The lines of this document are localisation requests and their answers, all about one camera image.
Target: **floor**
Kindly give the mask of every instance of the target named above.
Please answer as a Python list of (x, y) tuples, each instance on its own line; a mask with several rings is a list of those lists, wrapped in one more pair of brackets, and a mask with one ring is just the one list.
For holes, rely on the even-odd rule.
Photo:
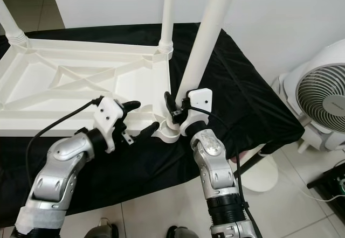
[[(4, 0), (17, 24), (25, 32), (64, 28), (55, 0)], [(322, 153), (308, 149), (300, 155), (297, 144), (274, 154), (280, 169), (278, 184), (265, 193), (244, 189), (251, 212), (264, 238), (340, 238), (345, 226), (306, 184), (318, 174), (345, 159), (343, 151)], [(171, 225), (193, 229), (200, 238), (209, 238), (210, 219), (198, 178), (111, 207), (67, 216), (61, 237), (84, 237), (101, 217), (117, 224), (121, 238), (162, 238)], [(12, 227), (0, 230), (9, 238)]]

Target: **black fabric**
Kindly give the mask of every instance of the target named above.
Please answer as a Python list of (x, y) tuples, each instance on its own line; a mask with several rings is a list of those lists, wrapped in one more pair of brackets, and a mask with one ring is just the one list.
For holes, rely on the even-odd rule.
[[(171, 92), (175, 96), (198, 30), (197, 24), (175, 24), (174, 55), (169, 62)], [(36, 39), (96, 41), (135, 45), (157, 45), (161, 26), (126, 25), (31, 32)], [(0, 37), (0, 57), (9, 45)], [(224, 137), (227, 157), (236, 151), (267, 145), (272, 153), (298, 140), (303, 127), (275, 95), (269, 85), (224, 31), (202, 78), (201, 88), (213, 91), (212, 112), (221, 117), (230, 131), (210, 117), (209, 127)], [(32, 169), (45, 163), (45, 154), (58, 138), (41, 138), (34, 145)], [(25, 148), (29, 138), (0, 138), (0, 227), (13, 225), (26, 200)], [(140, 146), (99, 156), (79, 174), (68, 214), (117, 204), (186, 182), (199, 175), (189, 139), (174, 144), (150, 138)]]

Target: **white plastic tube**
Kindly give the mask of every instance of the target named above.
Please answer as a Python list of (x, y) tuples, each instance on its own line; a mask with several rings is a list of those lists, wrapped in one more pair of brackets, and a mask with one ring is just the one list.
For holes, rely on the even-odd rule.
[(0, 0), (0, 24), (4, 27), (6, 37), (11, 44), (26, 43), (27, 37), (16, 24), (3, 0)]
[(158, 50), (161, 53), (170, 53), (169, 59), (173, 51), (174, 1), (175, 0), (164, 0), (162, 34), (158, 44)]
[(177, 92), (178, 106), (181, 106), (181, 99), (185, 98), (187, 91), (198, 88), (230, 3), (231, 0), (209, 0)]

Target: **electric fan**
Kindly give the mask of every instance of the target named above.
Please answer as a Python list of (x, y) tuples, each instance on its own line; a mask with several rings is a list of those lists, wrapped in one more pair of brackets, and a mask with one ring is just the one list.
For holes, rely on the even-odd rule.
[(280, 75), (273, 89), (305, 127), (303, 143), (320, 151), (345, 148), (345, 40)]

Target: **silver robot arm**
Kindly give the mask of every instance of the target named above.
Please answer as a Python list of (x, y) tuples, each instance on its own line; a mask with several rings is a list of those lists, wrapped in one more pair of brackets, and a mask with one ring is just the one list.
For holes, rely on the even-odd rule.
[(226, 159), (225, 146), (207, 127), (212, 107), (212, 91), (206, 88), (189, 91), (182, 100), (181, 109), (177, 109), (169, 93), (165, 93), (165, 102), (172, 122), (181, 125), (183, 136), (191, 137), (190, 145), (200, 169), (211, 217), (212, 238), (261, 238), (254, 220), (246, 216), (249, 206), (240, 194)]
[(136, 137), (126, 132), (123, 120), (127, 112), (139, 106), (137, 101), (120, 104), (103, 97), (94, 115), (94, 129), (82, 128), (76, 135), (63, 138), (49, 148), (46, 164), (20, 209), (11, 237), (59, 237), (78, 173), (84, 165), (99, 152), (114, 151), (120, 142), (132, 145), (150, 137), (159, 127), (155, 122)]

